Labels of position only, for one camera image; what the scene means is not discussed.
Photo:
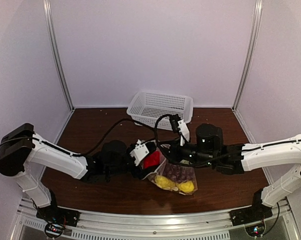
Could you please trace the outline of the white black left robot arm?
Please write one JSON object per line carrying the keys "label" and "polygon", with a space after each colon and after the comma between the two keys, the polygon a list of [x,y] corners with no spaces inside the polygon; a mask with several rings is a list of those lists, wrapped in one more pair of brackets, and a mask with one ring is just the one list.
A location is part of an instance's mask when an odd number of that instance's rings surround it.
{"label": "white black left robot arm", "polygon": [[0,173],[15,179],[22,191],[28,195],[51,222],[58,222],[62,210],[57,206],[52,190],[32,175],[30,164],[35,163],[84,183],[109,182],[112,176],[131,172],[143,179],[139,173],[140,163],[155,149],[152,142],[128,148],[119,140],[103,145],[93,156],[72,152],[49,142],[34,132],[34,126],[25,123],[5,135],[0,142]]}

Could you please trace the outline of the white plastic perforated basket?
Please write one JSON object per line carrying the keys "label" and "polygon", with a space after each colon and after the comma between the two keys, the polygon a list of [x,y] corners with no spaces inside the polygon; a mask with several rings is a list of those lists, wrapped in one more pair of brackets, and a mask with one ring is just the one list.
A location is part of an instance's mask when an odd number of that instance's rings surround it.
{"label": "white plastic perforated basket", "polygon": [[188,124],[194,111],[193,99],[185,95],[139,91],[131,100],[126,113],[133,119],[154,127],[165,114],[177,114]]}

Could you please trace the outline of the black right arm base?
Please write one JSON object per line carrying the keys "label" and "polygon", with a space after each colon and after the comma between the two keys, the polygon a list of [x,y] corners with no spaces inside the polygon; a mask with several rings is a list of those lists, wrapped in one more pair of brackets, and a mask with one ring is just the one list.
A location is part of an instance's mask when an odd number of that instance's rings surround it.
{"label": "black right arm base", "polygon": [[246,225],[273,216],[272,208],[263,206],[249,206],[229,212],[233,226]]}

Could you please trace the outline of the red fake food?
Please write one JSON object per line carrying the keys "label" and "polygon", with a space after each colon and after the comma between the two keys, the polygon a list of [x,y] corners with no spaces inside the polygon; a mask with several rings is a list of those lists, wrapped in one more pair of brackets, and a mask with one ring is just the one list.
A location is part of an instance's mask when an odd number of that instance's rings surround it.
{"label": "red fake food", "polygon": [[142,169],[154,172],[164,162],[164,160],[164,155],[159,150],[156,150],[143,160]]}

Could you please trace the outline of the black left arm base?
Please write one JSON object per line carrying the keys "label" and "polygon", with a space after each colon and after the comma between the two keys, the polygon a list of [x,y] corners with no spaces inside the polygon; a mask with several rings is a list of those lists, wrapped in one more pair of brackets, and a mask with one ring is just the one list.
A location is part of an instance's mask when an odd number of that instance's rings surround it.
{"label": "black left arm base", "polygon": [[38,207],[33,203],[36,209],[36,217],[43,219],[47,223],[58,224],[62,227],[76,227],[80,218],[80,212],[77,210],[66,209],[56,205],[47,207]]}

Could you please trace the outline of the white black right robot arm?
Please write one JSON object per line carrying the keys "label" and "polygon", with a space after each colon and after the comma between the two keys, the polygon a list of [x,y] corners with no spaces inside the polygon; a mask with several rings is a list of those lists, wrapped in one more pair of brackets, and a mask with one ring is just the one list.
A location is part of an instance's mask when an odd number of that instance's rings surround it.
{"label": "white black right robot arm", "polygon": [[301,134],[267,143],[225,145],[220,127],[203,123],[196,128],[196,143],[190,143],[188,128],[176,127],[179,139],[158,143],[171,164],[193,168],[212,167],[224,175],[239,175],[255,169],[292,164],[273,184],[254,193],[247,217],[257,221],[283,198],[301,187]]}

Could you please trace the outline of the purple fake grapes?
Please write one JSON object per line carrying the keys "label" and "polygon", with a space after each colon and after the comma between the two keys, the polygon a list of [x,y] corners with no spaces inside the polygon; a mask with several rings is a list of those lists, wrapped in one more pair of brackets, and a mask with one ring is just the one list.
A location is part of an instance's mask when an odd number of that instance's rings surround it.
{"label": "purple fake grapes", "polygon": [[195,171],[192,167],[180,166],[167,163],[162,175],[175,183],[185,183],[194,181],[196,178]]}

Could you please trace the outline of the yellow fake banana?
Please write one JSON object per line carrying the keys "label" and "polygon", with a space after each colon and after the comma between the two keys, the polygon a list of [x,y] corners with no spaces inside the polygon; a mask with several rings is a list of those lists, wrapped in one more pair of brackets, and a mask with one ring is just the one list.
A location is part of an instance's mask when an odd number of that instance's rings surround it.
{"label": "yellow fake banana", "polygon": [[191,180],[182,183],[176,183],[162,175],[157,175],[154,178],[154,183],[165,191],[176,192],[185,196],[192,195],[197,190],[197,187]]}

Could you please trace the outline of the aluminium front rail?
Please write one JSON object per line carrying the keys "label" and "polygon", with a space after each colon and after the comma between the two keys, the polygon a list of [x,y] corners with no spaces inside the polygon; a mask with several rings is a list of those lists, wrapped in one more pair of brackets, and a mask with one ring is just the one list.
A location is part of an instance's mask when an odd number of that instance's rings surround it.
{"label": "aluminium front rail", "polygon": [[[288,201],[280,201],[279,206],[278,219],[278,208],[274,207],[273,216],[264,222],[237,226],[233,225],[230,212],[240,208],[164,215],[78,210],[77,225],[67,226],[57,240],[301,240]],[[36,217],[31,200],[22,198],[15,217],[9,240],[49,240],[44,233],[46,222]],[[267,234],[251,237],[247,233],[252,229],[249,226],[258,223],[265,224]]]}

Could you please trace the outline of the aluminium corner post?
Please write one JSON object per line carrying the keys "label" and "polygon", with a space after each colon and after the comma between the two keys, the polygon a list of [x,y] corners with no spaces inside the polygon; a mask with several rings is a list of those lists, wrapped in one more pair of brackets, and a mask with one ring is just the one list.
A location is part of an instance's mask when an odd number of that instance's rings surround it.
{"label": "aluminium corner post", "polygon": [[63,65],[58,49],[58,42],[56,38],[55,28],[54,28],[54,21],[53,21],[53,14],[52,14],[52,8],[51,8],[51,1],[50,0],[43,0],[43,10],[44,15],[46,19],[46,25],[47,25],[47,31],[48,36],[50,40],[51,50],[52,50],[52,56],[55,64],[55,68],[57,71],[58,79],[61,85],[61,90],[63,92],[66,104],[68,109],[72,112],[75,110],[75,107],[73,105],[71,94],[66,82],[65,73],[63,70]]}
{"label": "aluminium corner post", "polygon": [[254,57],[254,51],[259,37],[262,15],[263,15],[263,0],[256,0],[254,5],[253,16],[252,16],[252,25],[251,25],[250,37],[248,41],[248,47],[246,51],[246,57],[244,60],[239,86],[232,106],[232,110],[234,112],[236,112],[239,107],[242,95],[244,93],[244,88],[249,76],[250,68]]}

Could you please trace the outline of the clear zip top bag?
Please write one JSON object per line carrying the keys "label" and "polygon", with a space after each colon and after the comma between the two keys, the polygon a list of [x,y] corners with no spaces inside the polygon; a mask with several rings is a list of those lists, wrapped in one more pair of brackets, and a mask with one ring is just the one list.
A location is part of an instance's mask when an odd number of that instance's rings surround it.
{"label": "clear zip top bag", "polygon": [[147,172],[145,178],[162,190],[184,196],[193,195],[198,190],[195,170],[170,163],[158,149],[146,156],[140,166]]}

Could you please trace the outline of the right aluminium corner post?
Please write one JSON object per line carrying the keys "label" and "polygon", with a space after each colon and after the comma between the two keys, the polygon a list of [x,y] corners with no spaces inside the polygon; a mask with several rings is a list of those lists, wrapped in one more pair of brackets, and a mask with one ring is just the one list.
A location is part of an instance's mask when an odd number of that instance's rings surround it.
{"label": "right aluminium corner post", "polygon": [[244,60],[239,86],[232,106],[232,110],[234,112],[236,112],[239,107],[242,95],[244,93],[244,88],[249,76],[250,68],[254,57],[254,51],[259,37],[262,15],[263,15],[263,0],[256,0],[254,5],[253,16],[252,16],[252,25],[251,25],[250,37],[248,41],[248,47],[246,51],[246,57]]}

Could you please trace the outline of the left aluminium corner post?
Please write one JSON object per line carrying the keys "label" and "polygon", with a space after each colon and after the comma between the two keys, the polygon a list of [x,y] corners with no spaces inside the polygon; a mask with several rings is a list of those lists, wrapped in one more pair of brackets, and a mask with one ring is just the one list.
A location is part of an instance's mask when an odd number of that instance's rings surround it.
{"label": "left aluminium corner post", "polygon": [[46,19],[46,25],[47,25],[47,31],[48,36],[50,40],[51,50],[52,50],[52,56],[55,64],[55,68],[57,71],[58,79],[61,85],[61,90],[63,92],[66,104],[68,109],[72,112],[75,110],[75,107],[73,105],[71,94],[66,82],[65,73],[63,70],[63,65],[58,49],[58,42],[56,38],[55,28],[54,28],[54,21],[53,21],[53,14],[52,14],[52,8],[51,8],[51,1],[50,0],[43,0],[43,10],[44,15]]}

